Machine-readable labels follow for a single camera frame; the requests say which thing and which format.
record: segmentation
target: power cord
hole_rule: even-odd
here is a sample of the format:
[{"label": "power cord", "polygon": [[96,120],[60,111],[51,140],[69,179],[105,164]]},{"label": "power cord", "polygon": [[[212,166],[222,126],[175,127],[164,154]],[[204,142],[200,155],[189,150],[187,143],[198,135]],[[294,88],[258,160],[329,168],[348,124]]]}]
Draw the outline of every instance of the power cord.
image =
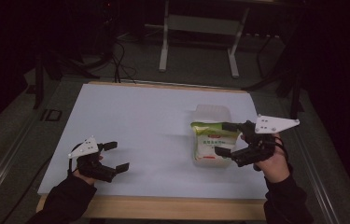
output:
[{"label": "power cord", "polygon": [[12,213],[15,211],[15,209],[18,207],[18,205],[20,205],[21,201],[23,200],[24,196],[27,194],[27,192],[29,192],[30,187],[34,184],[35,179],[37,178],[37,176],[40,174],[41,170],[43,170],[43,168],[47,165],[47,163],[52,159],[51,155],[46,161],[44,161],[44,163],[40,166],[40,168],[38,169],[37,173],[35,173],[35,176],[33,177],[32,181],[29,183],[28,187],[26,188],[26,190],[23,192],[22,196],[18,199],[18,201],[15,203],[15,205],[12,207],[12,209],[8,212],[8,214],[6,215],[6,217],[1,221],[1,224],[6,223],[6,221],[8,220],[9,217],[11,217]]}]

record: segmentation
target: floor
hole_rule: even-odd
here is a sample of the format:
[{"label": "floor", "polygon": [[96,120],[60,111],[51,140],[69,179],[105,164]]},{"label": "floor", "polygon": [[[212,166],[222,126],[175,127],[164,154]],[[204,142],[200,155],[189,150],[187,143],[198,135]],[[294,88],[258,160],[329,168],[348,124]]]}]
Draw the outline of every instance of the floor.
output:
[{"label": "floor", "polygon": [[[241,76],[233,79],[225,47],[204,43],[193,46],[194,43],[188,42],[185,36],[187,34],[172,34],[165,73],[158,71],[161,52],[160,30],[152,30],[143,42],[134,41],[133,37],[128,35],[120,37],[115,46],[115,55],[120,58],[124,53],[122,66],[119,67],[122,81],[239,89],[261,80],[256,55],[265,39],[257,36],[242,38],[236,52]],[[268,74],[273,68],[283,47],[280,40],[275,38],[261,53],[260,64],[264,74]],[[86,56],[85,60],[93,61],[96,57]],[[103,81],[113,81],[114,71],[115,66],[112,63],[91,70]],[[32,70],[25,74],[30,84],[34,84],[34,73]],[[0,115],[0,161],[8,152],[17,152],[12,156],[12,162],[7,165],[8,170],[0,178],[0,223],[24,192],[24,197],[6,223],[24,223],[35,212],[39,200],[36,191],[47,168],[44,161],[56,148],[82,84],[90,80],[64,68],[61,81],[49,80],[47,77],[45,81],[45,100],[39,109],[32,109],[35,97],[25,92]],[[291,99],[276,97],[274,91],[278,84],[274,82],[250,92],[260,114],[288,117]],[[307,205],[314,215],[315,223],[350,223],[349,178],[308,99],[307,91],[301,91],[300,103],[302,111],[298,115],[302,125],[298,129],[283,133],[287,147],[292,148],[290,159],[297,171],[295,178],[309,195]],[[41,115],[44,109],[61,110],[62,118],[57,122],[43,120]],[[88,222],[88,219],[82,218],[75,223]],[[241,222],[110,219],[106,223]]]}]

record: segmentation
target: dark long sleeve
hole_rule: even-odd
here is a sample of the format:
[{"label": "dark long sleeve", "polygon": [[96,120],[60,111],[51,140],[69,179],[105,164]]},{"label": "dark long sleeve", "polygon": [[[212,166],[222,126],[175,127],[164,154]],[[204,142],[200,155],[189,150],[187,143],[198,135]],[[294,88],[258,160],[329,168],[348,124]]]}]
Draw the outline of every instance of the dark long sleeve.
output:
[{"label": "dark long sleeve", "polygon": [[314,219],[305,205],[306,193],[297,186],[293,176],[279,183],[270,183],[265,179],[268,187],[267,202],[264,204],[267,223],[313,223]]},{"label": "dark long sleeve", "polygon": [[75,221],[87,210],[95,192],[94,186],[71,175],[51,190],[43,210],[31,217],[27,223],[64,224]]}]

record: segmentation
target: person's right hand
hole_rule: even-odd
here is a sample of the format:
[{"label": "person's right hand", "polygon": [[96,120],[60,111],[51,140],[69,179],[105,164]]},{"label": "person's right hand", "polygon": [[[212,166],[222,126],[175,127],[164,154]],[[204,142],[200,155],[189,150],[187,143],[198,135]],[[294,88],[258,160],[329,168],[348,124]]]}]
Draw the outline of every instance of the person's right hand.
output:
[{"label": "person's right hand", "polygon": [[[279,133],[275,133],[273,136],[279,137]],[[280,140],[276,139],[276,143],[281,144]],[[264,173],[265,177],[271,183],[278,183],[290,175],[288,170],[285,152],[280,147],[275,147],[275,152],[268,160],[259,161],[255,163],[261,171]]]}]

